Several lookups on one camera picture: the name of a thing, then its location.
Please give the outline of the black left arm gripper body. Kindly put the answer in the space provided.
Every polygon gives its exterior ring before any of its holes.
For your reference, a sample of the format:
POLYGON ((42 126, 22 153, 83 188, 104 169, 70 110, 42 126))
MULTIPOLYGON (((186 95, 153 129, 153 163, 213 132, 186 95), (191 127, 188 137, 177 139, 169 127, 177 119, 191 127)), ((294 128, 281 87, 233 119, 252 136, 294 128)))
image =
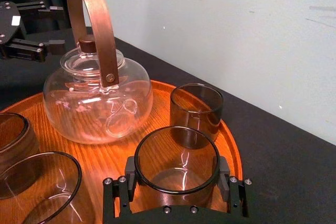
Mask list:
POLYGON ((15 3, 1 2, 1 45, 5 45, 14 38, 20 27, 21 15, 15 3))

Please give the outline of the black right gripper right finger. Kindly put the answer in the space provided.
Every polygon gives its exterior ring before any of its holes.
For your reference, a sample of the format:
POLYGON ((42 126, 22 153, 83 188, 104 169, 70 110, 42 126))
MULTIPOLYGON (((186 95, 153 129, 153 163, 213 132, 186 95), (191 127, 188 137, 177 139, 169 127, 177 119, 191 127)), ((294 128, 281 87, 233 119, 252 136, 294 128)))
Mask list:
POLYGON ((218 187, 223 202, 229 212, 214 210, 214 217, 251 217, 247 201, 246 183, 229 175, 229 167, 225 157, 214 157, 214 185, 218 187))

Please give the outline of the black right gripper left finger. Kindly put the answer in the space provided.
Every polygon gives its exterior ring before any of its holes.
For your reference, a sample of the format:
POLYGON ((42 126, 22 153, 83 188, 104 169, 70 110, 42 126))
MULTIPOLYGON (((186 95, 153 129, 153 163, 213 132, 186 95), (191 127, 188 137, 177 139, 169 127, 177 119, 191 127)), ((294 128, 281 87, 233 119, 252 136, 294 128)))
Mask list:
POLYGON ((132 214, 130 202, 133 202, 136 188, 136 171, 134 156, 127 158, 124 175, 113 180, 107 177, 103 180, 103 219, 115 219, 115 200, 119 199, 120 216, 132 214))

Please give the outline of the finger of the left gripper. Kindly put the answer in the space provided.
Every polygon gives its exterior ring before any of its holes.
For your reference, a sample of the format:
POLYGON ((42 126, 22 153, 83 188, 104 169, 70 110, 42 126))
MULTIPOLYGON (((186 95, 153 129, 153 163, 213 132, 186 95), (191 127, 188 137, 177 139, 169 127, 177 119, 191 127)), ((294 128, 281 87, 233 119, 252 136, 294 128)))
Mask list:
POLYGON ((65 19, 64 9, 58 6, 48 7, 43 1, 16 4, 23 19, 65 19))
POLYGON ((49 55, 66 53, 64 40, 49 40, 37 42, 14 38, 6 44, 1 44, 1 59, 23 59, 45 62, 49 55))

